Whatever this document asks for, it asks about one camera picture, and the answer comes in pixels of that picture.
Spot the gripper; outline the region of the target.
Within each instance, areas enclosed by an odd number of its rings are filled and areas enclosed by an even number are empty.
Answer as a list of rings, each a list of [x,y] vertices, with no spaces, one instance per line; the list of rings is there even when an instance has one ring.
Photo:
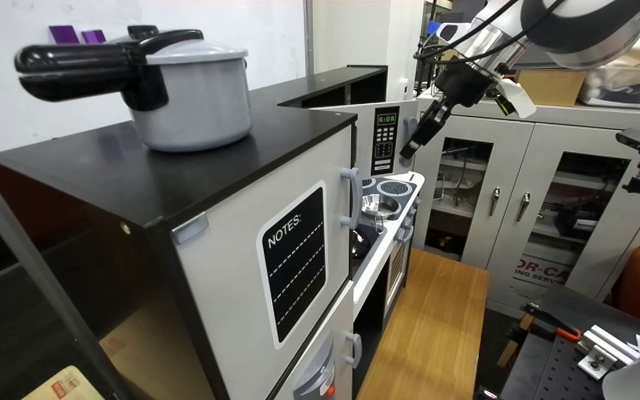
[[[455,106],[472,107],[479,102],[493,78],[483,75],[466,63],[448,65],[434,81],[442,94],[425,109],[399,152],[400,160],[411,160],[419,147],[427,145],[443,129]]]

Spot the microwave door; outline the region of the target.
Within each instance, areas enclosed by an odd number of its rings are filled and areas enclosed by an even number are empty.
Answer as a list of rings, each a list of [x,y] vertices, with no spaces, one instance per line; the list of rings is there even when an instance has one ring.
[[[413,162],[409,168],[401,166],[399,152],[404,139],[404,118],[417,119],[418,116],[416,99],[318,107],[318,109],[357,114],[354,164],[363,179],[405,174],[412,170]]]

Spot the grey metal cabinet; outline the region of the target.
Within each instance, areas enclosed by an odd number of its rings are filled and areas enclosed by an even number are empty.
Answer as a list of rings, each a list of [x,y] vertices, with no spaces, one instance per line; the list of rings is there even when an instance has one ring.
[[[417,153],[414,247],[486,270],[487,307],[507,316],[556,284],[602,301],[640,244],[627,128],[640,111],[540,106],[522,121],[490,101],[456,107]]]

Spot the oven door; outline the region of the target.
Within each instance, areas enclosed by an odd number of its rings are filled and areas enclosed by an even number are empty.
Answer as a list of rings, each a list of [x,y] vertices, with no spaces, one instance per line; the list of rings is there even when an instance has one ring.
[[[410,250],[411,248],[407,243],[396,242],[394,243],[391,255],[389,255],[386,296],[384,297],[384,318],[388,318],[389,314],[391,314],[402,286],[404,285]]]

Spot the white door with grey dispenser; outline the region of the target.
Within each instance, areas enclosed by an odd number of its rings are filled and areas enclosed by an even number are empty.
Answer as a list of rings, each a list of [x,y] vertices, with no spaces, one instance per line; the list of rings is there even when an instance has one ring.
[[[352,355],[352,344],[345,331],[354,333],[352,282],[340,290],[273,400],[352,400],[354,370],[343,359]]]

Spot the white door with notes board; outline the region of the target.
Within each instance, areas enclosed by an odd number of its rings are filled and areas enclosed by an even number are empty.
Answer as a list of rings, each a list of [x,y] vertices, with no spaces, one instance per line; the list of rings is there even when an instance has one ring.
[[[229,400],[273,400],[349,279],[346,127],[205,213],[176,246]]]

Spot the silver metal bowl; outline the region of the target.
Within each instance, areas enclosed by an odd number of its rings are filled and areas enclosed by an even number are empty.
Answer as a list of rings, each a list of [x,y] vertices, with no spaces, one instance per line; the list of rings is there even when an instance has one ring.
[[[383,193],[370,193],[362,198],[361,212],[375,220],[387,220],[398,216],[402,206],[394,197]]]

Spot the sink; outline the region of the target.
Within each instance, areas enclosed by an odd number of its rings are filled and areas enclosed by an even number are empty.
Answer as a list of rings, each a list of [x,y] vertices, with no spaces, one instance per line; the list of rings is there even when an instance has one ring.
[[[359,223],[349,236],[349,260],[351,263],[362,261],[379,239],[383,228],[373,224]]]

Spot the clear plastic bin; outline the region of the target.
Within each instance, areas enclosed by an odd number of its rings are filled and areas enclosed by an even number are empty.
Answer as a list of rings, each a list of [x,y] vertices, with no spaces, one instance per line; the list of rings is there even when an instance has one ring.
[[[602,66],[589,70],[577,98],[585,106],[640,109],[640,68]]]

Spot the orange and black clamp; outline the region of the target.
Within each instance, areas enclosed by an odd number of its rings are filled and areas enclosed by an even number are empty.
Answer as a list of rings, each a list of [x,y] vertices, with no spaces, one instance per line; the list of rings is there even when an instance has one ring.
[[[562,321],[535,302],[526,302],[522,304],[522,306],[520,306],[520,310],[524,311],[529,316],[532,316],[533,319],[536,319],[537,321],[542,321],[551,325],[554,328],[554,334],[558,337],[574,343],[579,342],[582,338],[582,332],[579,329]]]

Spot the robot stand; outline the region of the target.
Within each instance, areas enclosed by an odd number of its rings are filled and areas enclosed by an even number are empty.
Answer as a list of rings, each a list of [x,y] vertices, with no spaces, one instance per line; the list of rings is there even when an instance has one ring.
[[[582,333],[599,325],[640,353],[635,317],[564,286],[550,288],[540,306]],[[577,367],[576,345],[533,319],[499,400],[640,400],[640,358],[595,381]]]

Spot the toy kitchen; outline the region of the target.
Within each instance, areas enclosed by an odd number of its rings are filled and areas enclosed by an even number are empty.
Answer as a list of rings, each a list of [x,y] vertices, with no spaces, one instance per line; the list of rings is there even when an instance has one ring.
[[[205,213],[357,114],[387,102],[388,68],[346,66],[255,89],[244,139],[150,149],[131,122],[0,153],[0,227],[21,247],[0,272],[0,400],[68,366],[105,400],[229,400],[176,246]]]

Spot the whiteboard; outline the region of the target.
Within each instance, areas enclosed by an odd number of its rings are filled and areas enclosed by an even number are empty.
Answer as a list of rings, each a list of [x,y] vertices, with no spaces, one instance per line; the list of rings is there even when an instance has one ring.
[[[245,48],[247,83],[264,88],[306,75],[304,0],[0,0],[0,151],[128,121],[118,93],[44,102],[21,88],[15,54],[53,43],[51,26],[122,37],[127,26],[198,29]]]

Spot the printed cardboard box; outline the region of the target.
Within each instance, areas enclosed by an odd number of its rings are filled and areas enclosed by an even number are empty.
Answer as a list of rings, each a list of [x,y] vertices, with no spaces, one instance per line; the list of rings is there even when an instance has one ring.
[[[28,393],[22,400],[105,400],[81,370],[68,366]]]

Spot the aluminium bracket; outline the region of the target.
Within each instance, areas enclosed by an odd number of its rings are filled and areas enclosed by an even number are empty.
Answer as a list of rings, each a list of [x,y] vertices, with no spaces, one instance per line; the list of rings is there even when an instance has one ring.
[[[581,354],[577,367],[593,380],[600,381],[609,372],[622,369],[640,358],[640,353],[599,325],[582,333],[576,345]]]

